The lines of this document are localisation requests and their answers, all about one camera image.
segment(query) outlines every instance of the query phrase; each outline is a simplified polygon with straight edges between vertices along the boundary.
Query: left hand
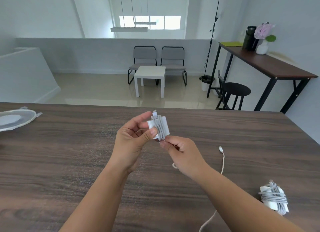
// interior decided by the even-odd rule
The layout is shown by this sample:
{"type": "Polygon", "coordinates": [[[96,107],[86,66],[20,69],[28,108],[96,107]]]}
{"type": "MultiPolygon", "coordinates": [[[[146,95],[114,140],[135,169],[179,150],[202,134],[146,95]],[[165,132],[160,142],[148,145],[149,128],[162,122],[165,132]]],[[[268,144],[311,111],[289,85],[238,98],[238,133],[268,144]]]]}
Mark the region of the left hand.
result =
{"type": "Polygon", "coordinates": [[[145,121],[151,115],[151,112],[145,112],[136,116],[118,130],[108,165],[115,165],[128,173],[137,168],[142,147],[158,134],[157,128],[149,129],[145,121]]]}

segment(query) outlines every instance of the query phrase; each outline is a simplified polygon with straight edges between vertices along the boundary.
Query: dark wood tabletop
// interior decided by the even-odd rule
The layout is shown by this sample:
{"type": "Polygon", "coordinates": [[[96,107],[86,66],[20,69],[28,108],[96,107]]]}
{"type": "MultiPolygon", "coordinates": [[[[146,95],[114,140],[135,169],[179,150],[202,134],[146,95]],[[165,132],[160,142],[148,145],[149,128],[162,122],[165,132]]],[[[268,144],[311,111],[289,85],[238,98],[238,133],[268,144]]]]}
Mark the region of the dark wood tabletop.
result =
{"type": "Polygon", "coordinates": [[[309,73],[301,68],[287,64],[269,55],[258,55],[254,51],[243,50],[242,47],[227,47],[220,43],[220,46],[240,58],[247,64],[269,77],[277,78],[317,78],[318,76],[309,73]]]}
{"type": "MultiPolygon", "coordinates": [[[[0,133],[0,230],[58,231],[108,162],[117,130],[147,108],[49,104],[0,133]]],[[[320,146],[282,113],[159,108],[170,133],[194,140],[204,159],[256,198],[272,179],[286,193],[285,217],[320,231],[320,146]]],[[[214,207],[172,167],[157,142],[144,148],[125,185],[113,231],[198,231],[214,207]]],[[[216,216],[206,231],[230,231],[216,216]]]]}

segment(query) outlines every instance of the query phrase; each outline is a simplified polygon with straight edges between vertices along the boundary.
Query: flower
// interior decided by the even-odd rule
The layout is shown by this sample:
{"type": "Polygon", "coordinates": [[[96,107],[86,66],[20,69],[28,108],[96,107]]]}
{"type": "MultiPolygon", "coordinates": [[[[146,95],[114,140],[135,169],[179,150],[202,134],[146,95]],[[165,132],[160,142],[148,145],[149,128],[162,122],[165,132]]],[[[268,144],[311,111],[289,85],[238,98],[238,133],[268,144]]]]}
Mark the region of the flower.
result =
{"type": "Polygon", "coordinates": [[[272,28],[274,28],[276,25],[272,25],[269,22],[263,23],[259,25],[254,32],[255,39],[265,39],[272,28]]]}

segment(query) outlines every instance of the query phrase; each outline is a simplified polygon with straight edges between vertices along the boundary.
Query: black lamp pole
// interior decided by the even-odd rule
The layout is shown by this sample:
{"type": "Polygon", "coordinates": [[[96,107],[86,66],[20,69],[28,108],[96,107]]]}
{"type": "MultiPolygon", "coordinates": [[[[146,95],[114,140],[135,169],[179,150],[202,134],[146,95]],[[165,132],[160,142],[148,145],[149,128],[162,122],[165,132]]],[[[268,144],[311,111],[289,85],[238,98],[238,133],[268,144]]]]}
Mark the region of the black lamp pole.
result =
{"type": "Polygon", "coordinates": [[[215,26],[216,26],[216,22],[217,22],[217,20],[218,20],[218,18],[217,18],[217,14],[218,14],[219,2],[220,2],[220,0],[218,0],[218,6],[217,6],[217,11],[216,11],[216,17],[215,17],[215,19],[214,19],[213,28],[212,28],[212,30],[210,30],[210,31],[212,31],[212,36],[211,36],[210,48],[209,48],[209,52],[208,52],[208,56],[207,56],[207,60],[206,60],[206,62],[205,62],[205,71],[204,71],[204,75],[206,75],[206,72],[207,72],[207,66],[208,66],[208,61],[209,61],[209,56],[210,56],[210,50],[211,50],[211,47],[212,47],[212,40],[213,40],[213,38],[214,38],[214,28],[215,28],[215,26]]]}

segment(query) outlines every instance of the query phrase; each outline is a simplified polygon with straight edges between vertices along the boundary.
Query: white side table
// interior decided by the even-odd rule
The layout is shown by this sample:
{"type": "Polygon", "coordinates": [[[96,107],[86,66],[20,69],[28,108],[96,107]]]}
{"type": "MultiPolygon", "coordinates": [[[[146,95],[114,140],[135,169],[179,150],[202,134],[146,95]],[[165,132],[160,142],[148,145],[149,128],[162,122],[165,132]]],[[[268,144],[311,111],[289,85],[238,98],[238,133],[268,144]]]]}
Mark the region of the white side table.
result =
{"type": "Polygon", "coordinates": [[[143,79],[160,79],[161,80],[161,98],[165,95],[166,86],[166,67],[164,66],[140,66],[134,74],[134,84],[136,87],[136,95],[139,97],[138,79],[141,79],[141,86],[143,86],[143,79]]]}

